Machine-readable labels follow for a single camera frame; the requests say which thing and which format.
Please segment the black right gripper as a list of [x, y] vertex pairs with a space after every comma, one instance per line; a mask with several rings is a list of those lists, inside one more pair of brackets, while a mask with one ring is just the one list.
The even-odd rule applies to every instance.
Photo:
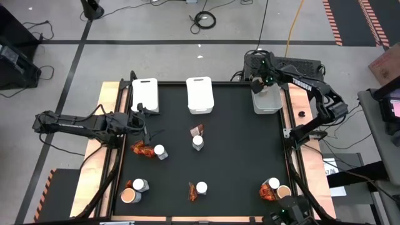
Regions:
[[275, 55], [269, 51], [258, 51], [257, 53], [263, 57], [263, 60], [257, 70], [255, 81], [251, 83], [251, 89], [254, 94], [260, 93], [264, 86], [281, 85]]

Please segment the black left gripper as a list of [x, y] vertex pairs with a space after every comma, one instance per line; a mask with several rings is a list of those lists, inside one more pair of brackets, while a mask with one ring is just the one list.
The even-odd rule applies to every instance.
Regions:
[[160, 129], [157, 131], [150, 131], [146, 126], [146, 116], [159, 115], [156, 111], [148, 110], [143, 106], [142, 103], [137, 104], [137, 112], [133, 112], [129, 115], [126, 131], [131, 134], [141, 134], [143, 133], [143, 142], [145, 146], [151, 144], [152, 138], [161, 134], [165, 129]]

